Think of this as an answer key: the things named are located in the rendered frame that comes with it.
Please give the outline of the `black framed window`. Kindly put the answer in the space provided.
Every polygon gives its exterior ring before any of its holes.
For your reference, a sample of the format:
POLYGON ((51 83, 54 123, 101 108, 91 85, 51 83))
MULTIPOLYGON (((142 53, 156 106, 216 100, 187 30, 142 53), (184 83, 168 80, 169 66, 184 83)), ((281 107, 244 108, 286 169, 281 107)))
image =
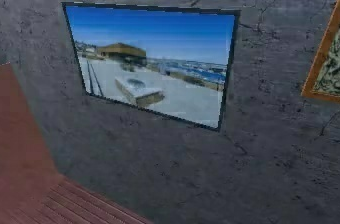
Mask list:
POLYGON ((220 130, 240 11, 86 2, 62 9, 86 95, 220 130))

